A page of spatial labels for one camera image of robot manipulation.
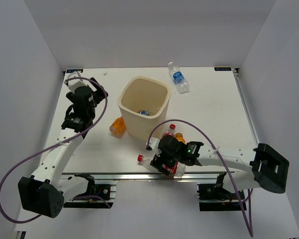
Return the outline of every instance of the black label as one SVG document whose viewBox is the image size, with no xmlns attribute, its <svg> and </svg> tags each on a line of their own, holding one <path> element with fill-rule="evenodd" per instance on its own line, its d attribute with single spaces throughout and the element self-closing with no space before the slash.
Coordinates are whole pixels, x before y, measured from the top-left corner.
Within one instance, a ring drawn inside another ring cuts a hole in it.
<svg viewBox="0 0 299 239">
<path fill-rule="evenodd" d="M 215 71 L 231 71 L 230 67 L 214 67 Z"/>
<path fill-rule="evenodd" d="M 83 69 L 67 69 L 66 70 L 66 73 L 73 73 L 73 72 L 80 72 L 80 73 L 83 73 Z"/>
</svg>

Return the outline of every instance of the orange bottle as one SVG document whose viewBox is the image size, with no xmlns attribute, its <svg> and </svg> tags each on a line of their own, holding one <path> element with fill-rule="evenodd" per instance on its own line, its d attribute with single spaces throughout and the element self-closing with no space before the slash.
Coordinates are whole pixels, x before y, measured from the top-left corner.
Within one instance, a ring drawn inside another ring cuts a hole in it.
<svg viewBox="0 0 299 239">
<path fill-rule="evenodd" d="M 175 138 L 176 138 L 178 141 L 182 141 L 183 143 L 186 143 L 185 139 L 183 138 L 183 134 L 182 134 L 182 133 L 177 133 L 177 134 L 175 134 Z"/>
<path fill-rule="evenodd" d="M 122 136 L 125 130 L 126 130 L 126 126 L 123 117 L 117 118 L 110 126 L 110 132 L 112 133 L 112 135 L 116 137 Z"/>
</svg>

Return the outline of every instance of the trash bin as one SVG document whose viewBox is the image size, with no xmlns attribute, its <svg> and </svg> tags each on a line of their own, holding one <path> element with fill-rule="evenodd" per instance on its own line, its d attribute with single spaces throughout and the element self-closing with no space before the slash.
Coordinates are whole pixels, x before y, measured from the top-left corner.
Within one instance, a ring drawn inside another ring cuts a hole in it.
<svg viewBox="0 0 299 239">
<path fill-rule="evenodd" d="M 146 140 L 152 129 L 166 119 L 170 94 L 169 86 L 161 81 L 143 76 L 133 78 L 118 98 L 127 131 Z M 140 111 L 149 112 L 149 116 Z M 161 127 L 153 137 L 159 138 L 160 133 Z"/>
</svg>

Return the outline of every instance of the white wall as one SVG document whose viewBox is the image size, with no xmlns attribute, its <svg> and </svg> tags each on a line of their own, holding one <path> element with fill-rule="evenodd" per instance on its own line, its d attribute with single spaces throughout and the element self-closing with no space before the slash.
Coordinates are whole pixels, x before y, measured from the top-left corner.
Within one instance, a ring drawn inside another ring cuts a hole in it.
<svg viewBox="0 0 299 239">
<path fill-rule="evenodd" d="M 62 72 L 22 0 L 0 0 L 0 179 L 17 162 L 43 147 L 56 106 Z M 35 161 L 12 173 L 1 201 L 16 218 L 17 183 Z M 13 224 L 0 214 L 0 239 Z"/>
<path fill-rule="evenodd" d="M 25 0 L 61 69 L 239 67 L 276 0 Z"/>
<path fill-rule="evenodd" d="M 276 2 L 241 67 L 241 83 L 260 140 L 290 161 L 287 195 L 299 227 L 299 0 Z"/>
</svg>

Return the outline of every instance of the blue bottle label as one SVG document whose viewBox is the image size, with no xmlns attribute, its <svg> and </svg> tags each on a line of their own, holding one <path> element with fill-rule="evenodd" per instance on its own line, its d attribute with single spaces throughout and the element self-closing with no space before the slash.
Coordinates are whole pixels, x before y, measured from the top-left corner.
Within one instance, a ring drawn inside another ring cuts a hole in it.
<svg viewBox="0 0 299 239">
<path fill-rule="evenodd" d="M 176 84 L 180 84 L 184 81 L 184 77 L 179 71 L 173 75 L 173 78 Z"/>
</svg>

